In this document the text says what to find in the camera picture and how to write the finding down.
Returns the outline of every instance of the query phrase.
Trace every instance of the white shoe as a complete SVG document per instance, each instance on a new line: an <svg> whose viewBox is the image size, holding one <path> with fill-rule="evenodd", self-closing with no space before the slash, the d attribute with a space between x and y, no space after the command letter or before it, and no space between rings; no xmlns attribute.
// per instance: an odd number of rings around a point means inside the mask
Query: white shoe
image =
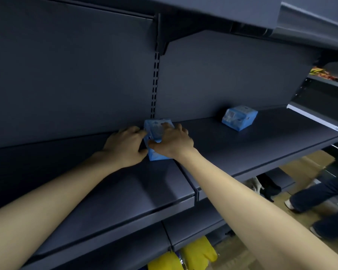
<svg viewBox="0 0 338 270"><path fill-rule="evenodd" d="M318 233L314 230L313 227L310 227L309 230L310 230L315 236L317 236L318 238L320 238L320 239L322 238L321 236L318 235Z"/></svg>
<svg viewBox="0 0 338 270"><path fill-rule="evenodd" d="M294 210L294 207L293 207L292 204L290 203L289 199L286 200L286 201L284 202L284 204L285 204L290 210Z"/></svg>

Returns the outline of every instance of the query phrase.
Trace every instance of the hand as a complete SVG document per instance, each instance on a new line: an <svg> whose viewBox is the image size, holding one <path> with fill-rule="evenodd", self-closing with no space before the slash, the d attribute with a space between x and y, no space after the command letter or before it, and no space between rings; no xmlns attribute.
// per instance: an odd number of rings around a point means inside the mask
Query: hand
<svg viewBox="0 0 338 270"><path fill-rule="evenodd" d="M98 152L104 161L117 164L117 169L130 167L140 163L147 155L148 150L139 151L140 143L147 132L139 127L131 126L109 136L103 150Z"/></svg>
<svg viewBox="0 0 338 270"><path fill-rule="evenodd" d="M149 147L157 153L169 158L178 160L180 156L188 151L194 150L194 142L188 135L188 130L184 129L181 124L172 128L169 123L163 123L164 133L160 143L149 140Z"/></svg>

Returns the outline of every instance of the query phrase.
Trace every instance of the yellow bag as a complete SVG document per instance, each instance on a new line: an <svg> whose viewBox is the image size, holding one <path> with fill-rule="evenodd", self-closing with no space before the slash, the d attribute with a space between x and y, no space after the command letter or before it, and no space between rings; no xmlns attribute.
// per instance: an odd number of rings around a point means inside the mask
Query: yellow bag
<svg viewBox="0 0 338 270"><path fill-rule="evenodd" d="M148 270L183 270L183 267L174 252L167 252L149 262Z"/></svg>
<svg viewBox="0 0 338 270"><path fill-rule="evenodd" d="M205 270L209 262L216 261L218 258L206 236L184 246L181 254L189 270Z"/></svg>

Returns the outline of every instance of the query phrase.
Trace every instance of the blue box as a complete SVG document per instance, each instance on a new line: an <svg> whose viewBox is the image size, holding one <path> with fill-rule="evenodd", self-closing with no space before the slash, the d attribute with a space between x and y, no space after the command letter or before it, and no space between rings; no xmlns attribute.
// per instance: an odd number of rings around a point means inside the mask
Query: blue box
<svg viewBox="0 0 338 270"><path fill-rule="evenodd" d="M257 113L258 111L243 105L229 108L223 116L222 123L237 131L241 131L252 125Z"/></svg>
<svg viewBox="0 0 338 270"><path fill-rule="evenodd" d="M148 147L149 140L154 140L157 143L161 142L161 137L164 131L162 124L165 122L168 122L174 128L174 125L170 119L147 119L144 121L144 129L148 132L148 134L144 137L144 142L148 148L148 156L150 161L171 159L156 153L153 149Z"/></svg>

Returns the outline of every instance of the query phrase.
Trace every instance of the dark blue pants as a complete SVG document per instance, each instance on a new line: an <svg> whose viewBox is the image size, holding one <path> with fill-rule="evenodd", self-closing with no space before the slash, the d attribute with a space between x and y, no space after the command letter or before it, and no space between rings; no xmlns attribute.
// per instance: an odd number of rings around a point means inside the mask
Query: dark blue pants
<svg viewBox="0 0 338 270"><path fill-rule="evenodd" d="M304 212L338 195L338 177L311 186L290 197L290 203L299 212ZM318 235L327 239L338 237L338 212L313 224Z"/></svg>

